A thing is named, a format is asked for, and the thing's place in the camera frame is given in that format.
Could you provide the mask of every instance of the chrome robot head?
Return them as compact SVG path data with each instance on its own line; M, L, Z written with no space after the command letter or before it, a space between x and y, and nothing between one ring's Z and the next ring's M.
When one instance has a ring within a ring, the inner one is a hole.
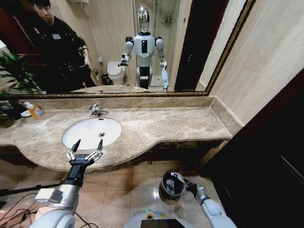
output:
M144 6L141 6L139 8L138 21L139 21L139 25L141 27L141 32L142 33L148 32L150 15L149 15L148 9Z

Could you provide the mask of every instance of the humanoid robot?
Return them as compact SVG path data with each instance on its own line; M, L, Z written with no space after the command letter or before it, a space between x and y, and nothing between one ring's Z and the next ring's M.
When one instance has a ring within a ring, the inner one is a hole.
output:
M118 66L128 66L128 63L131 60L132 49L135 47L138 62L138 67L136 69L137 85L141 88L148 89L153 75L151 59L154 53L154 47L156 47L160 58L163 91L167 92L169 79L166 70L167 62L164 61L163 40L161 37L155 38L148 32L150 15L146 7L140 7L138 11L138 21L141 32L134 39L132 37L127 37L125 39L125 54L122 55L121 63Z

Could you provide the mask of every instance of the man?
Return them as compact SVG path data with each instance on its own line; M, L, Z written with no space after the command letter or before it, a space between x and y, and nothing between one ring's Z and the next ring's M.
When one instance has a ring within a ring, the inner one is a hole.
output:
M95 86L86 43L62 20L56 18L49 0L28 0L39 17L34 30L38 35L47 73L42 79L47 92L69 92Z

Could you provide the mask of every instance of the mirror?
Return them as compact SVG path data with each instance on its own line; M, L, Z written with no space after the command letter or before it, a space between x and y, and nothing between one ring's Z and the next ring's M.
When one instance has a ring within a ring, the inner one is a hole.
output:
M253 2L1 1L0 94L207 95Z

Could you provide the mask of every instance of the white toilet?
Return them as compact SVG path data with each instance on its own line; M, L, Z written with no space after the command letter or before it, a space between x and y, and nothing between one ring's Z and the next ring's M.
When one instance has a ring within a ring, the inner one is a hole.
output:
M125 67L118 66L120 62L108 62L108 75L113 81L113 85L123 85L125 76Z

